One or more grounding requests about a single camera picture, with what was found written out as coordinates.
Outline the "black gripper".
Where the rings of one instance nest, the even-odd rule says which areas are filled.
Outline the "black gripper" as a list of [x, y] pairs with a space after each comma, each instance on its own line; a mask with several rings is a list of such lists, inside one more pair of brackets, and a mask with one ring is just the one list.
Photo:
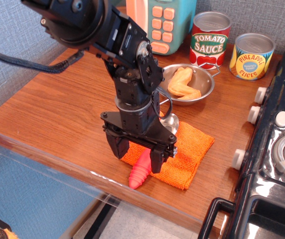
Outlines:
[[115, 98], [117, 112], [102, 112], [100, 117], [104, 121], [104, 131], [107, 142], [118, 159], [123, 158], [134, 142], [149, 148], [151, 171], [160, 173], [161, 167], [169, 157], [177, 154], [177, 137], [168, 131], [160, 122], [168, 117], [172, 106], [164, 116], [160, 116], [160, 95], [169, 95], [164, 90], [155, 90], [150, 95], [139, 95], [139, 104], [130, 104], [128, 100]]

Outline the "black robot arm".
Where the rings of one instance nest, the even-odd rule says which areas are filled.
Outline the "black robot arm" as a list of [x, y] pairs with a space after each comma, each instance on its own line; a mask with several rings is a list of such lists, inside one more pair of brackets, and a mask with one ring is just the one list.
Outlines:
[[150, 149], [151, 170], [176, 154], [176, 136], [162, 124], [163, 68], [146, 33], [108, 0], [25, 0], [42, 16], [45, 31], [60, 44], [88, 51], [105, 62], [116, 89], [116, 112], [103, 112], [107, 141], [117, 158], [130, 143]]

